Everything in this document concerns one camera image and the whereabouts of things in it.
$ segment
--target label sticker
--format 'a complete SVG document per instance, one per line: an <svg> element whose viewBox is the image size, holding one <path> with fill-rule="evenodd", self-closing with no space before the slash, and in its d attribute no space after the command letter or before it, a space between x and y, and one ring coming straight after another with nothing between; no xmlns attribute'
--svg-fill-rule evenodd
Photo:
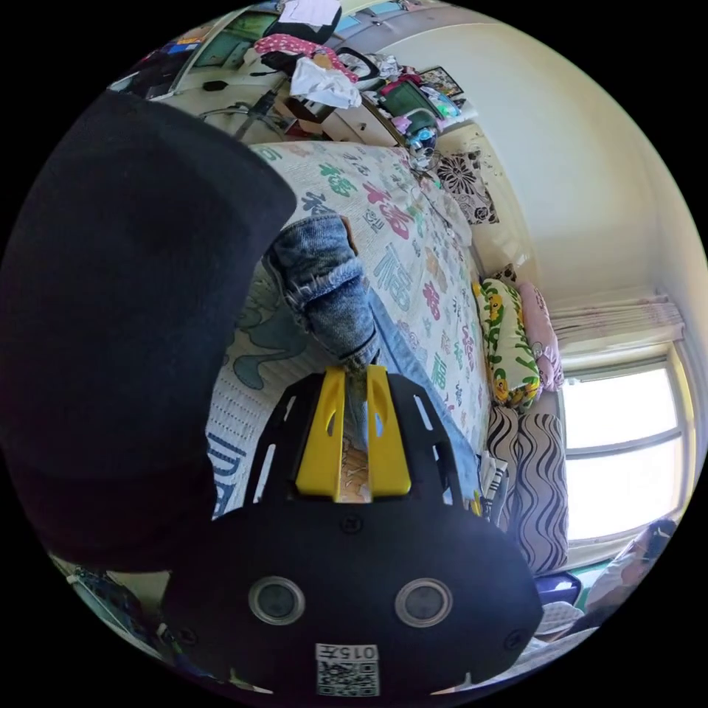
<svg viewBox="0 0 708 708"><path fill-rule="evenodd" d="M319 695L380 695L376 644L315 644Z"/></svg>

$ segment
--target bedsheet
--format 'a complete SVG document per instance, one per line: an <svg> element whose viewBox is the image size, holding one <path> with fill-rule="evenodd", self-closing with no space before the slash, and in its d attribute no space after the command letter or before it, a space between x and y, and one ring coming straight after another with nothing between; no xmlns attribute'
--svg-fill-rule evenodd
<svg viewBox="0 0 708 708"><path fill-rule="evenodd" d="M479 453L490 399L478 279L459 207L411 172L406 151L347 143L252 145L291 185L288 223L337 213L349 222L367 285L405 336L455 424ZM332 363L296 326L259 266L212 397L207 426L219 490L217 515L241 505L257 439L287 385ZM367 459L344 442L342 501L368 500Z"/></svg>

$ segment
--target denim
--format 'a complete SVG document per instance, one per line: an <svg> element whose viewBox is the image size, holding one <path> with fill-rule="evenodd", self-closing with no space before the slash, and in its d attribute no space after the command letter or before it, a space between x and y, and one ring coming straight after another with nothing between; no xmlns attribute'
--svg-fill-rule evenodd
<svg viewBox="0 0 708 708"><path fill-rule="evenodd" d="M285 227L263 258L303 329L315 337L347 378L345 429L367 450L367 367L385 366L423 386L448 432L463 496L480 489L479 458L390 319L364 285L364 269L336 214L305 218Z"/></svg>

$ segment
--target curtain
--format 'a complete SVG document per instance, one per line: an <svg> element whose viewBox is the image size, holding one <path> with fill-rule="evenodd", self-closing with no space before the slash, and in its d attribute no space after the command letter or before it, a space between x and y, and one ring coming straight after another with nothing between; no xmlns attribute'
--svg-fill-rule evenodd
<svg viewBox="0 0 708 708"><path fill-rule="evenodd" d="M684 321L665 295L550 312L561 355L669 344L684 338Z"/></svg>

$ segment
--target yellow floral pillow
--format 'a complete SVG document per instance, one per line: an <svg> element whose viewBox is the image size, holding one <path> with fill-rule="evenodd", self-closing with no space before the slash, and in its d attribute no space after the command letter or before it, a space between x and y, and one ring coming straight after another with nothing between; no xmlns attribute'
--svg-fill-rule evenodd
<svg viewBox="0 0 708 708"><path fill-rule="evenodd" d="M501 280L473 283L485 337L487 376L493 399L502 406L528 409L541 379L524 330L521 297Z"/></svg>

